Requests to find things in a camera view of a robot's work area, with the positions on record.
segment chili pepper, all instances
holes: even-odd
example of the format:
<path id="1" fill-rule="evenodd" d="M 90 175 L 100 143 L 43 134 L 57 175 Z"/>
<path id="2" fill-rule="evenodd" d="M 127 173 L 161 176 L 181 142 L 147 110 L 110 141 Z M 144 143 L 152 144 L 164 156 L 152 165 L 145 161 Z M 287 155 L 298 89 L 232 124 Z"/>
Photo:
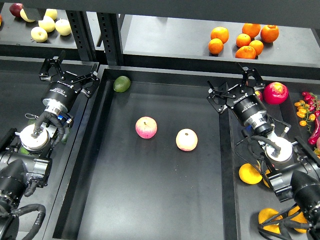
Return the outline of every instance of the chili pepper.
<path id="1" fill-rule="evenodd" d="M 320 137 L 320 122 L 316 117 L 314 120 L 314 131 L 312 135 L 309 137 L 308 143 L 312 146 L 315 145 L 319 137 Z"/>
<path id="2" fill-rule="evenodd" d="M 305 120 L 301 120 L 299 124 L 300 126 L 304 127 L 305 125 L 307 125 L 307 122 Z"/>
<path id="3" fill-rule="evenodd" d="M 308 120 L 310 121 L 314 121 L 316 119 L 316 115 L 315 114 L 310 114 L 309 117 L 308 117 Z"/>
<path id="4" fill-rule="evenodd" d="M 302 119 L 305 117 L 305 114 L 302 113 L 302 112 L 299 112 L 299 111 L 296 112 L 296 115 L 297 115 L 299 118 L 302 118 Z"/>
<path id="5" fill-rule="evenodd" d="M 306 113 L 307 113 L 307 110 L 304 109 L 304 108 L 300 108 L 300 109 L 299 109 L 299 112 L 302 113 L 302 114 L 306 114 Z"/>
<path id="6" fill-rule="evenodd" d="M 310 106 L 310 107 L 308 108 L 309 112 L 312 112 L 312 111 L 315 110 L 315 109 L 316 109 L 315 106 Z"/>

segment orange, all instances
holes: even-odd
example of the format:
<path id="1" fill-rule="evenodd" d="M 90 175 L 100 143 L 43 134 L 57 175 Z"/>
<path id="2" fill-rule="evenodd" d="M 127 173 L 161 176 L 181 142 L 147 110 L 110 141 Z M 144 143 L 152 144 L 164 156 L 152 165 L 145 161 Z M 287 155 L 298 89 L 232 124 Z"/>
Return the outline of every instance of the orange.
<path id="1" fill-rule="evenodd" d="M 264 42 L 273 43 L 279 37 L 279 28 L 276 25 L 265 25 L 260 36 Z"/>
<path id="2" fill-rule="evenodd" d="M 257 184 L 262 180 L 260 173 L 250 163 L 245 163 L 240 167 L 239 177 L 246 184 Z"/>
<path id="3" fill-rule="evenodd" d="M 236 37 L 235 44 L 241 48 L 243 46 L 249 46 L 251 37 L 248 34 L 241 33 Z"/>
<path id="4" fill-rule="evenodd" d="M 238 59 L 255 59 L 256 50 L 252 46 L 243 46 L 236 51 L 235 57 Z"/>
<path id="5" fill-rule="evenodd" d="M 264 44 L 259 40 L 253 40 L 250 42 L 249 46 L 254 48 L 256 56 L 260 55 L 264 49 Z"/>
<path id="6" fill-rule="evenodd" d="M 212 54 L 218 54 L 224 49 L 224 44 L 219 38 L 212 39 L 208 44 L 208 49 Z"/>
<path id="7" fill-rule="evenodd" d="M 217 26 L 211 31 L 211 39 L 220 39 L 225 44 L 229 39 L 229 31 L 223 26 Z"/>
<path id="8" fill-rule="evenodd" d="M 260 33 L 260 24 L 245 23 L 242 27 L 242 33 L 247 34 L 250 38 L 254 39 Z"/>
<path id="9" fill-rule="evenodd" d="M 278 214 L 278 212 L 272 208 L 262 209 L 258 215 L 259 224 L 262 224 L 265 220 L 273 217 L 276 214 Z M 282 216 L 278 216 L 272 221 L 280 220 L 282 218 L 283 218 Z M 265 227 L 263 227 L 263 229 L 270 231 L 270 232 L 273 232 L 273 233 L 276 233 L 276 234 L 280 233 L 279 225 L 277 225 L 277 224 L 265 226 Z"/>
<path id="10" fill-rule="evenodd" d="M 291 215 L 295 214 L 299 209 L 300 209 L 299 206 L 296 206 L 294 209 L 291 209 L 288 212 L 288 216 L 291 216 Z M 305 218 L 303 212 L 300 212 L 297 216 L 291 218 L 291 220 L 296 221 L 296 222 L 301 223 L 301 224 L 307 224 L 308 223 L 308 221 Z M 307 232 L 306 229 L 295 228 L 294 230 L 296 230 L 297 232 L 302 233 L 302 234 L 305 234 Z"/>

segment red pepper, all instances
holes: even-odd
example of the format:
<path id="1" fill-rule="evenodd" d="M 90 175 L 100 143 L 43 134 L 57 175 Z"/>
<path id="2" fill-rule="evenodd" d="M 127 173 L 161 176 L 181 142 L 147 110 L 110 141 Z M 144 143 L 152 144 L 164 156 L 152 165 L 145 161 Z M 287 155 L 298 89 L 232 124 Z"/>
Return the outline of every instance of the red pepper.
<path id="1" fill-rule="evenodd" d="M 308 143 L 313 146 L 317 143 L 318 138 L 320 137 L 320 122 L 316 117 L 314 120 L 314 131 L 308 139 Z"/>

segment lemon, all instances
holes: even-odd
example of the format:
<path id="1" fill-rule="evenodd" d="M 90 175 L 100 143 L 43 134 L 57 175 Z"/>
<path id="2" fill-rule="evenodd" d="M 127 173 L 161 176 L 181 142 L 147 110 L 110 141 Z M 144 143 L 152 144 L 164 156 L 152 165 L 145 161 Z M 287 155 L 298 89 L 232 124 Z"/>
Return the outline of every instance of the lemon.
<path id="1" fill-rule="evenodd" d="M 245 163 L 240 167 L 239 177 L 247 184 L 257 184 L 262 180 L 260 173 L 249 163 Z"/>
<path id="2" fill-rule="evenodd" d="M 117 93 L 123 93 L 130 87 L 130 79 L 126 76 L 119 76 L 113 83 L 113 90 Z"/>

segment black surface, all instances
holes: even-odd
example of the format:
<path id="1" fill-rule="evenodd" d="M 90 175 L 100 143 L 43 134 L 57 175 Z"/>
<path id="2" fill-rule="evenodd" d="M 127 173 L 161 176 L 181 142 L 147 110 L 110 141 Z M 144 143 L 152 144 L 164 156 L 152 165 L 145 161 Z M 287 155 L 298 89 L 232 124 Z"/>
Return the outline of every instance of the black surface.
<path id="1" fill-rule="evenodd" d="M 25 113 L 40 115 L 44 111 L 45 106 L 42 104 L 41 97 L 49 82 L 39 79 L 38 73 L 42 66 L 40 59 L 38 61 L 27 58 L 20 61 L 0 60 L 0 63 L 0 138 L 2 138 L 10 128 L 17 128 L 20 132 L 27 126 L 28 119 L 25 118 Z M 86 74 L 91 70 L 91 65 L 66 63 L 67 61 L 62 64 L 62 68 L 74 73 Z M 87 98 L 80 95 L 70 112 L 75 117 L 74 125 L 66 145 L 58 144 L 51 155 L 53 165 L 48 186 L 38 188 L 32 196 L 21 199 L 20 207 L 34 203 L 43 204 L 46 207 L 47 215 L 39 233 L 34 238 L 36 240 L 43 239 L 86 103 Z M 36 212 L 20 217 L 18 239 L 24 237 L 31 229 L 36 217 Z"/>
<path id="2" fill-rule="evenodd" d="M 207 88 L 133 81 L 101 129 L 78 239 L 222 239 L 219 116 Z M 158 123 L 149 140 L 135 131 L 143 116 Z M 183 128 L 197 133 L 194 151 L 176 146 Z"/>
<path id="3" fill-rule="evenodd" d="M 280 2 L 272 0 L 268 4 L 255 0 L 164 0 L 153 2 L 148 0 L 95 0 L 92 4 L 88 4 L 85 0 L 78 1 L 77 4 L 72 4 L 68 0 L 33 0 L 32 2 L 21 0 L 21 2 L 30 8 L 320 28 L 318 21 L 320 2 L 317 0 L 283 0 Z"/>

